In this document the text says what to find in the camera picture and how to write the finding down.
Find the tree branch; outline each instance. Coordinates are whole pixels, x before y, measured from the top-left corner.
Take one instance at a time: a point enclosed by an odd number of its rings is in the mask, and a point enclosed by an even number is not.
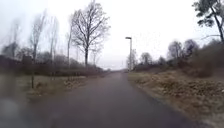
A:
[[[213,36],[220,36],[220,35],[208,35],[208,36],[205,36],[205,37],[201,38],[201,40],[204,40],[206,38],[213,37]]]

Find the treeline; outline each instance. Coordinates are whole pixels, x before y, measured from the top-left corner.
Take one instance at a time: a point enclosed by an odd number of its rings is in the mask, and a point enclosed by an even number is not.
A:
[[[193,77],[208,77],[212,75],[214,69],[224,67],[223,54],[224,45],[218,40],[212,40],[202,48],[199,48],[194,40],[187,40],[184,45],[174,41],[168,47],[167,58],[152,60],[149,53],[142,53],[140,63],[135,64],[133,70],[160,72],[180,69]]]
[[[32,55],[33,51],[30,48],[20,48],[18,44],[6,45],[0,56],[0,71],[31,75],[34,69],[35,75],[48,76],[88,76],[103,71],[91,64],[86,67],[73,58],[69,59],[68,67],[68,57],[63,54],[55,54],[52,58],[48,51],[38,52],[35,64],[32,65]]]

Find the wet road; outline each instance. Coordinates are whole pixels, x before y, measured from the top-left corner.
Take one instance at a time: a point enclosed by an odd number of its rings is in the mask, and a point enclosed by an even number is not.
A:
[[[45,127],[192,128],[192,122],[114,73],[35,105]]]

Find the tree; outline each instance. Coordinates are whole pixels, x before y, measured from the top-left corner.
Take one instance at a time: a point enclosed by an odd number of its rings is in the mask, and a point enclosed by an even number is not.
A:
[[[32,77],[31,77],[31,84],[32,88],[34,87],[34,70],[35,70],[35,63],[36,63],[36,55],[37,55],[37,47],[41,39],[41,34],[44,30],[46,24],[46,12],[43,14],[39,14],[35,17],[32,30],[31,30],[31,35],[29,38],[29,43],[32,46]]]
[[[137,53],[135,49],[132,50],[131,55],[130,54],[128,55],[126,63],[129,70],[132,70],[133,67],[135,67],[138,64]]]
[[[151,64],[152,63],[152,57],[148,52],[144,52],[141,55],[141,63],[142,64]]]
[[[37,54],[36,61],[41,63],[49,63],[52,60],[52,56],[50,52],[41,52]]]
[[[33,51],[31,48],[23,47],[18,51],[18,53],[16,54],[16,57],[19,60],[22,60],[24,56],[32,57],[32,54],[33,54]]]
[[[223,23],[224,23],[224,12],[223,12],[223,5],[221,0],[198,0],[193,4],[195,7],[195,11],[198,12],[197,17],[201,18],[198,21],[200,26],[208,26],[212,27],[214,25],[214,20],[217,24],[220,39],[224,42],[224,35],[223,35]]]
[[[95,46],[95,48],[92,50],[93,55],[93,65],[96,66],[97,61],[99,60],[99,53],[101,52],[102,47],[101,46]]]
[[[172,42],[168,47],[168,57],[171,59],[179,59],[182,56],[182,46],[178,41]]]
[[[199,49],[199,46],[194,40],[189,39],[185,41],[184,48],[183,48],[185,55],[191,56],[198,49]]]
[[[15,19],[12,23],[11,30],[8,35],[7,45],[3,48],[2,54],[8,58],[15,59],[16,52],[19,49],[19,37],[20,37],[21,27],[20,20]]]
[[[165,58],[163,58],[162,56],[159,57],[159,60],[158,60],[158,64],[159,65],[165,65],[166,64],[166,60]]]
[[[8,58],[15,59],[15,56],[19,50],[17,43],[11,43],[3,47],[2,54]]]
[[[99,46],[110,28],[108,17],[101,4],[91,2],[84,10],[75,11],[72,19],[72,41],[85,54],[85,65],[88,65],[89,50]]]
[[[58,42],[58,29],[59,23],[56,17],[50,17],[49,26],[48,26],[48,34],[49,34],[49,42],[50,42],[50,56],[51,61],[53,62],[54,51],[56,48],[56,44]]]

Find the pole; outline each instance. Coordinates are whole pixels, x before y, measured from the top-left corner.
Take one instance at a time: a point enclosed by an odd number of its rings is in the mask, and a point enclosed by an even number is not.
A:
[[[132,70],[132,38],[130,39],[130,71]]]

